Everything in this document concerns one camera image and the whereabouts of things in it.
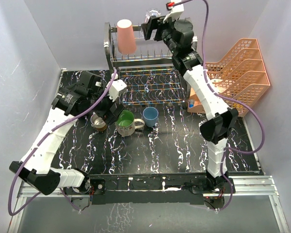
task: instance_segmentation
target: blue mug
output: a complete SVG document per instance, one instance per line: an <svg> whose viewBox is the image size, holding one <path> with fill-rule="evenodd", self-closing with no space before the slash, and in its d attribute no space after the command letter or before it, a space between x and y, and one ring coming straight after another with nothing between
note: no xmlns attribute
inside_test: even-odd
<svg viewBox="0 0 291 233"><path fill-rule="evenodd" d="M146 126L153 127L156 124L156 121L159 117L159 111L156 108L148 107L144 109L143 118Z"/></svg>

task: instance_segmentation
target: clear glass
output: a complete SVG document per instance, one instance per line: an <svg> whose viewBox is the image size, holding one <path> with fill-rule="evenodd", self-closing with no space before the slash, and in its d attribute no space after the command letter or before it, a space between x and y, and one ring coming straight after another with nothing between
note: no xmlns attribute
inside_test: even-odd
<svg viewBox="0 0 291 233"><path fill-rule="evenodd" d="M151 16L160 17L162 14L158 9L150 9L145 14L145 23L149 22Z"/></svg>

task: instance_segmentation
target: white bracket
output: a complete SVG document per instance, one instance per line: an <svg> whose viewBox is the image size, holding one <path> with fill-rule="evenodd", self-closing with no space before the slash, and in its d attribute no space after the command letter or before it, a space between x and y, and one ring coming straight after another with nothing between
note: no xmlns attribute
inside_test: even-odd
<svg viewBox="0 0 291 233"><path fill-rule="evenodd" d="M181 0L171 0L170 2L179 3ZM183 11L183 4L174 6L170 13L164 18L163 23L167 22L169 18L171 18L172 21L179 19Z"/></svg>
<svg viewBox="0 0 291 233"><path fill-rule="evenodd" d="M222 114L227 111L228 105L223 99L214 95L207 86L207 84L209 84L214 90L216 89L208 76L208 82L205 81L204 69L201 65L193 67L192 70L187 70L183 78L191 85L199 101L201 101L208 120L215 118L216 113Z"/></svg>
<svg viewBox="0 0 291 233"><path fill-rule="evenodd" d="M123 80L116 80L112 83L109 90L109 98L114 102L122 93L127 90L127 85Z"/></svg>

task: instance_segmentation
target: gray wall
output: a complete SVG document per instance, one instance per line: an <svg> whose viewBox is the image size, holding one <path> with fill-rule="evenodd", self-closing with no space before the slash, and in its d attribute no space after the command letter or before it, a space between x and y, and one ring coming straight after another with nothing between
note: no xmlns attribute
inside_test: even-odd
<svg viewBox="0 0 291 233"><path fill-rule="evenodd" d="M24 1L0 0L0 233L11 220L9 165L27 152L40 132L59 74Z"/></svg>
<svg viewBox="0 0 291 233"><path fill-rule="evenodd" d="M148 9L166 13L166 0L24 0L61 68L107 68L103 49L104 22L127 18L142 23ZM267 0L209 0L207 61L216 62L242 37L248 37ZM205 5L187 3L182 17L191 17L201 39Z"/></svg>
<svg viewBox="0 0 291 233"><path fill-rule="evenodd" d="M267 133L258 156L274 177L291 229L291 0L269 1L250 37L259 40L272 85L255 107ZM257 147L260 129L251 115L246 119Z"/></svg>

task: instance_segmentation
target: green mug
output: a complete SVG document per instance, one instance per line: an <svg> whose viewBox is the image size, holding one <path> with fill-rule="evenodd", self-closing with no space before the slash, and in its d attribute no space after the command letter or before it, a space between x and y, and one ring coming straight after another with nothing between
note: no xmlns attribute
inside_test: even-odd
<svg viewBox="0 0 291 233"><path fill-rule="evenodd" d="M122 136L131 136L136 129L141 129L145 126L145 122L141 119L135 119L131 111L123 110L115 123L118 133Z"/></svg>

